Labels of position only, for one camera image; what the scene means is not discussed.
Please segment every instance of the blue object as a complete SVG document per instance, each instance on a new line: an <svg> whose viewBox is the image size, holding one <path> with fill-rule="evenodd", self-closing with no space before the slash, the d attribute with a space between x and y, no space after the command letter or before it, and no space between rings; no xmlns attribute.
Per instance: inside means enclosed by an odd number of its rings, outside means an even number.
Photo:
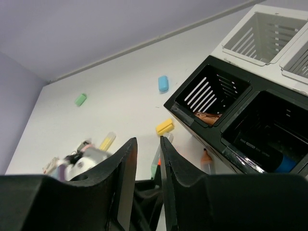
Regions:
<svg viewBox="0 0 308 231"><path fill-rule="evenodd" d="M169 90L169 82L167 76L161 76L158 78L158 89L161 93Z"/></svg>
<svg viewBox="0 0 308 231"><path fill-rule="evenodd" d="M282 162L280 166L275 170L275 172L290 172L296 165L296 162L291 160L289 157L283 155Z"/></svg>

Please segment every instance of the yellow block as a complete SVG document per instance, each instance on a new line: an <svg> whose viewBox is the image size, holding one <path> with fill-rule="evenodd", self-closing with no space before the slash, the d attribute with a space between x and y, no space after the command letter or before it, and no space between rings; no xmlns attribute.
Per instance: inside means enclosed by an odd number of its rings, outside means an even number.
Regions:
<svg viewBox="0 0 308 231"><path fill-rule="evenodd" d="M99 149L102 151L107 151L110 145L113 143L113 141L116 138L116 134L114 132L109 132L106 138L101 143Z"/></svg>
<svg viewBox="0 0 308 231"><path fill-rule="evenodd" d="M174 129L172 119L167 119L165 122L161 123L156 127L156 133L162 136L165 132L170 132Z"/></svg>

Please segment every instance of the slatted bin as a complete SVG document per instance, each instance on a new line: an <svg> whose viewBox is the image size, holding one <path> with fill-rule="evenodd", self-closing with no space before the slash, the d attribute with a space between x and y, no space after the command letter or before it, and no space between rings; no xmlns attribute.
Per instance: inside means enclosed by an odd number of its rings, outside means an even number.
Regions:
<svg viewBox="0 0 308 231"><path fill-rule="evenodd" d="M249 83L220 69L207 65L178 96L176 102L187 109L191 117L196 113L219 115L219 121L240 100ZM208 127L200 118L195 118L202 126Z"/></svg>
<svg viewBox="0 0 308 231"><path fill-rule="evenodd" d="M223 51L259 66L276 63L307 29L307 16L258 5L224 39Z"/></svg>
<svg viewBox="0 0 308 231"><path fill-rule="evenodd" d="M266 172L290 172L308 153L308 107L260 92L222 137Z"/></svg>
<svg viewBox="0 0 308 231"><path fill-rule="evenodd" d="M308 31L286 54L281 67L284 76L308 84Z"/></svg>

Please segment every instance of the white object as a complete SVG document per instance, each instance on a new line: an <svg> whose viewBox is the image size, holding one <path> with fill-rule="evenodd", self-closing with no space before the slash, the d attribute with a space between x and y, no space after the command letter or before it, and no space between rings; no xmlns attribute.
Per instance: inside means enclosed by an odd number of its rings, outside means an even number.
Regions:
<svg viewBox="0 0 308 231"><path fill-rule="evenodd" d="M89 169L93 168L96 166L98 163L96 163L93 159L89 157L82 157L80 158L76 164L69 165L66 170L66 180L71 180L75 176L78 176L81 173L84 173L88 171Z"/></svg>
<svg viewBox="0 0 308 231"><path fill-rule="evenodd" d="M308 29L308 12L256 5L226 36L223 51L259 66L276 63Z"/></svg>
<svg viewBox="0 0 308 231"><path fill-rule="evenodd" d="M286 88L308 94L307 84L283 75L281 68L281 62L290 57L289 51L297 47L297 41L306 37L307 22L306 11L256 5L211 55Z"/></svg>
<svg viewBox="0 0 308 231"><path fill-rule="evenodd" d="M51 174L51 172L57 168L58 161L59 158L54 157L45 167L43 167L43 174Z"/></svg>
<svg viewBox="0 0 308 231"><path fill-rule="evenodd" d="M308 84L308 31L288 51L280 66L284 76Z"/></svg>

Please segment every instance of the white wall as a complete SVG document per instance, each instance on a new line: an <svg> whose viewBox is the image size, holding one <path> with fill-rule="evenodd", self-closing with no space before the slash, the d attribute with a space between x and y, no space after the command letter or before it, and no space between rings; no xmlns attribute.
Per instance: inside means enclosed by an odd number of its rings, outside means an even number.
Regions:
<svg viewBox="0 0 308 231"><path fill-rule="evenodd" d="M4 174L46 81L0 53L0 174Z"/></svg>
<svg viewBox="0 0 308 231"><path fill-rule="evenodd" d="M53 80L256 0L0 1L0 52Z"/></svg>

